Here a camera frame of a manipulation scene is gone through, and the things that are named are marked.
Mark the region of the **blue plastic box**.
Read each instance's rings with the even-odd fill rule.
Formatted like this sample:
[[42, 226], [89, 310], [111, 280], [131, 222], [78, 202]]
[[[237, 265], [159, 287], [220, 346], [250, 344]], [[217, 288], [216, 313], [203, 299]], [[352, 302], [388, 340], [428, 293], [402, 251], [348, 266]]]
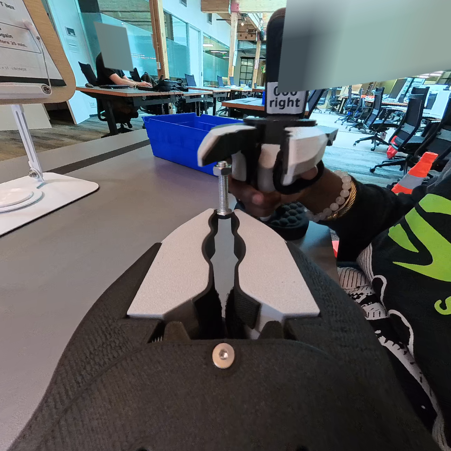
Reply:
[[153, 155], [209, 175], [213, 164], [199, 167], [197, 151], [208, 132], [219, 125], [240, 123], [242, 120], [196, 113], [143, 116]]

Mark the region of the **long thin silver bolt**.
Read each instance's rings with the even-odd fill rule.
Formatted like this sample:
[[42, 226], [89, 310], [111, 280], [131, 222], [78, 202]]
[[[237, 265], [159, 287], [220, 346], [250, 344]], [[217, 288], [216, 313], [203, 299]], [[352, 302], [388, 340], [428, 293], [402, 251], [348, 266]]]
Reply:
[[219, 207], [217, 209], [217, 215], [224, 218], [228, 217], [232, 213], [232, 210], [229, 207], [229, 176], [217, 177], [219, 192]]

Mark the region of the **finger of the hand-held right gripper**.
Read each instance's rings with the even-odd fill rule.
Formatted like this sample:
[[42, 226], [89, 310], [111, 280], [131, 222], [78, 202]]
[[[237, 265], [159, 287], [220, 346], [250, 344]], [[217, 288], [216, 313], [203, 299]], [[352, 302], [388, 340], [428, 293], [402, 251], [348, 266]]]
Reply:
[[328, 137], [320, 127], [287, 127], [282, 144], [282, 185], [291, 185], [322, 160]]
[[250, 168], [246, 158], [255, 149], [255, 126], [217, 126], [208, 132], [198, 148], [198, 166], [231, 160], [233, 178], [245, 182]]

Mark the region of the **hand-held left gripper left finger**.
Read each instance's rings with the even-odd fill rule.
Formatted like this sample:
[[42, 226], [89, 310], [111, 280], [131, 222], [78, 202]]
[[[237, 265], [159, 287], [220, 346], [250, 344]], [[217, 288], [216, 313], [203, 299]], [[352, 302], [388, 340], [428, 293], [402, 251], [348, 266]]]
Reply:
[[199, 333], [195, 302], [212, 288], [216, 210], [207, 209], [180, 225], [162, 242], [127, 310], [133, 319], [178, 321]]

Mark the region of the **sign on white stand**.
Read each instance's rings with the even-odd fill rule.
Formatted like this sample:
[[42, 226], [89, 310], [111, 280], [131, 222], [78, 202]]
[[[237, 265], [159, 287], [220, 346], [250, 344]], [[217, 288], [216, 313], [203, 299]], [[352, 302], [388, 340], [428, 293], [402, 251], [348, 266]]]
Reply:
[[1, 1], [0, 99], [11, 108], [26, 151], [28, 175], [1, 183], [1, 236], [99, 189], [95, 182], [44, 172], [25, 104], [68, 101], [74, 73], [41, 1]]

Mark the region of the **black mesh cushion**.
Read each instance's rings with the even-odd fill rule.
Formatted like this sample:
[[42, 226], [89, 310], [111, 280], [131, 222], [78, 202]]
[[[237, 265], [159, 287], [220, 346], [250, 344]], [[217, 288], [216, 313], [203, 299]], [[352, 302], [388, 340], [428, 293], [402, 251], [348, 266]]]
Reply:
[[296, 241], [305, 236], [309, 219], [305, 207], [300, 202], [291, 202], [279, 206], [267, 225], [285, 241]]

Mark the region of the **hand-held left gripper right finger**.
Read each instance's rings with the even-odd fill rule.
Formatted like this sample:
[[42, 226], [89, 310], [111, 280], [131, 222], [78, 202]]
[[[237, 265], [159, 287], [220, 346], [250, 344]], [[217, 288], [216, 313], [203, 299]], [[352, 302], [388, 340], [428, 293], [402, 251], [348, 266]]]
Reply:
[[234, 309], [247, 333], [261, 333], [269, 322], [320, 316], [287, 242], [241, 210], [230, 218], [234, 236]]

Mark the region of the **wooden office desk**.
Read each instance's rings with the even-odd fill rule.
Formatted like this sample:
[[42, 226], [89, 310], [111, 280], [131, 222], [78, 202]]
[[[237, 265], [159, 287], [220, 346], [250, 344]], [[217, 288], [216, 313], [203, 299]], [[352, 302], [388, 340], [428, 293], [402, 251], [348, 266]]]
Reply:
[[200, 104], [213, 103], [213, 95], [205, 90], [188, 90], [186, 92], [180, 90], [173, 90], [168, 92], [155, 92], [143, 87], [137, 88], [113, 88], [108, 89], [104, 87], [76, 87], [76, 91], [84, 93], [97, 100], [98, 118], [101, 121], [106, 121], [109, 128], [109, 133], [103, 137], [116, 136], [120, 133], [130, 131], [129, 127], [125, 127], [130, 122], [127, 120], [121, 127], [117, 127], [117, 122], [112, 110], [112, 101], [127, 100], [131, 106], [140, 107], [149, 105], [167, 105], [170, 114], [177, 112], [178, 107], [184, 104], [194, 104], [195, 113], [200, 116], [202, 108]]
[[231, 118], [241, 119], [245, 116], [265, 117], [265, 106], [262, 98], [246, 97], [223, 101], [222, 107], [227, 109], [227, 115]]

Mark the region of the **person's black printed shirt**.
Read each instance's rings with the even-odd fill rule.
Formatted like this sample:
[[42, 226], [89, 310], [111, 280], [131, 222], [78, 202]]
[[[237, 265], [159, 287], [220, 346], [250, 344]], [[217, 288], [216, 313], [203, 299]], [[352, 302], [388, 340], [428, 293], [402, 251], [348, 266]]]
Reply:
[[450, 450], [450, 162], [425, 186], [425, 196], [339, 277], [364, 309], [416, 414], [439, 448]]

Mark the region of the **black office chair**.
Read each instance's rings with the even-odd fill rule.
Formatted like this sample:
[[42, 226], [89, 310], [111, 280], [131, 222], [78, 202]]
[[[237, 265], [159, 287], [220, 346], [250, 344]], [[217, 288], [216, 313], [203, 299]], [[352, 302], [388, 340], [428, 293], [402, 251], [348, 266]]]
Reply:
[[405, 114], [403, 123], [398, 127], [390, 143], [391, 146], [400, 153], [406, 154], [405, 158], [392, 158], [375, 165], [369, 171], [374, 173], [377, 168], [399, 166], [406, 175], [409, 169], [419, 162], [426, 152], [437, 154], [437, 162], [444, 160], [450, 154], [450, 97], [447, 99], [443, 117], [440, 121], [432, 121], [426, 127], [425, 136], [418, 136], [416, 132], [422, 120], [422, 114], [415, 117], [415, 124], [410, 124], [408, 114]]
[[373, 134], [366, 138], [356, 140], [353, 143], [353, 146], [356, 146], [360, 142], [370, 140], [373, 144], [373, 147], [371, 148], [372, 151], [375, 151], [376, 147], [381, 144], [389, 147], [391, 146], [392, 142], [387, 142], [385, 138], [386, 133], [390, 128], [395, 129], [390, 140], [397, 137], [400, 131], [403, 138], [414, 135], [418, 130], [419, 124], [422, 120], [424, 103], [428, 95], [429, 88], [414, 87], [412, 91], [413, 93], [411, 93], [409, 96], [407, 109], [399, 124], [395, 124], [390, 121], [391, 115], [395, 114], [397, 110], [394, 110], [393, 108], [383, 107], [381, 92], [375, 93], [373, 110], [363, 123], [367, 130], [369, 132], [372, 132]]

